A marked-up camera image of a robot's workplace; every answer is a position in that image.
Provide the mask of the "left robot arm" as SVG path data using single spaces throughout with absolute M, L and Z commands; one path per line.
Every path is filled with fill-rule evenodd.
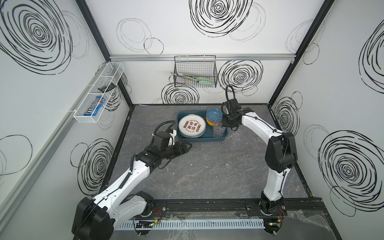
M 137 215 L 152 212 L 153 197 L 131 191 L 163 160 L 171 161 L 190 151 L 192 144 L 176 141 L 176 131 L 154 133 L 148 146 L 131 157 L 131 165 L 114 183 L 92 199 L 82 199 L 76 209 L 72 233 L 75 240 L 109 240 L 114 231 Z

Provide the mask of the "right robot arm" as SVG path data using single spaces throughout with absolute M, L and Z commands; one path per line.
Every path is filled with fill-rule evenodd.
M 258 135 L 267 145 L 265 161 L 269 167 L 266 186 L 261 194 L 260 208 L 270 216 L 283 206 L 283 189 L 291 168 L 298 160 L 295 136 L 268 124 L 256 112 L 239 105 L 233 98 L 222 103 L 222 124 L 236 131 L 243 125 Z

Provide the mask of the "clear glass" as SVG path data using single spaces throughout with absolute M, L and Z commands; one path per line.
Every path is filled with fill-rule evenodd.
M 221 138 L 224 135 L 226 127 L 223 127 L 222 124 L 216 124 L 213 126 L 213 136 L 214 138 Z
M 236 131 L 232 132 L 231 139 L 235 142 L 239 142 L 245 134 L 243 127 L 239 127 Z
M 224 127 L 223 127 L 223 124 L 222 124 L 222 118 L 217 118 L 215 121 L 214 121 L 214 126 L 213 126 L 213 130 L 214 131 L 218 131 L 218 130 L 222 130 Z

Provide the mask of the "blue bowl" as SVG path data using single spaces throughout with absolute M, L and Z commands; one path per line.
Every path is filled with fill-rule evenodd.
M 206 119 L 211 123 L 214 123 L 215 120 L 221 119 L 222 117 L 223 117 L 223 113 L 218 108 L 211 108 L 211 109 L 208 109 L 206 112 Z

